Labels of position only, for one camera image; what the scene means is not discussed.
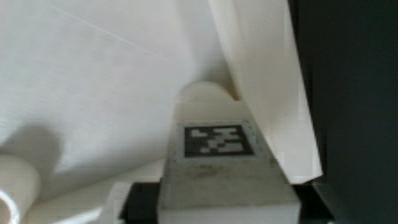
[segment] white object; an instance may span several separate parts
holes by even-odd
[[[0,155],[0,223],[19,224],[40,191],[35,168],[17,157]]]
[[[285,0],[209,0],[237,94],[289,183],[321,175]]]
[[[300,202],[244,103],[181,103],[175,123],[157,199],[159,224],[296,223]],[[205,144],[200,138],[214,141]],[[216,147],[218,141],[228,140],[237,147]]]

